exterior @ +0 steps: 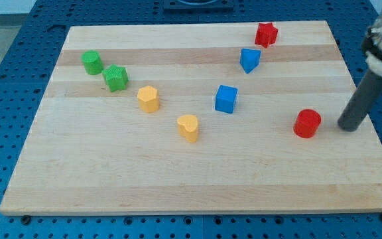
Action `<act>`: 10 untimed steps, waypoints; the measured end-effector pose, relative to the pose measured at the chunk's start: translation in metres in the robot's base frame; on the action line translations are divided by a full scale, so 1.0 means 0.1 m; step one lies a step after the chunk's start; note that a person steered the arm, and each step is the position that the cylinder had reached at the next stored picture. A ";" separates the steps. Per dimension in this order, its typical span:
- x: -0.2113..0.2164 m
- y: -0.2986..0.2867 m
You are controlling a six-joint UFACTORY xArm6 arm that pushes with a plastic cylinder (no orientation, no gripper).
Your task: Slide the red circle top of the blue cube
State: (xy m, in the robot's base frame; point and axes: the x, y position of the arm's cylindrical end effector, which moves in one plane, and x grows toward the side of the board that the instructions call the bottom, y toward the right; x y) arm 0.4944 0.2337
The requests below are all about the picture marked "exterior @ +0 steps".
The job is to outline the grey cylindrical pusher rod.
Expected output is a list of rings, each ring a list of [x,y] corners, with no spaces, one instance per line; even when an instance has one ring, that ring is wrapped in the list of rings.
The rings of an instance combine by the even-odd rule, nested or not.
[[[357,130],[381,93],[382,76],[368,69],[338,118],[338,126],[344,131]]]

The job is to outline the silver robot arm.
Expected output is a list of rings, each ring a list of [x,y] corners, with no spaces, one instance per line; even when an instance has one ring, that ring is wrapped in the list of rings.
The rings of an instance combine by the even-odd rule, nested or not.
[[[361,50],[368,69],[338,118],[338,126],[348,132],[358,129],[382,93],[382,12],[367,28]]]

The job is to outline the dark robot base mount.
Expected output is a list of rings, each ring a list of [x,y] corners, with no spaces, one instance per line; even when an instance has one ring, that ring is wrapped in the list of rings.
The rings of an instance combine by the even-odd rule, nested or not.
[[[230,11],[234,5],[234,0],[162,0],[164,12]]]

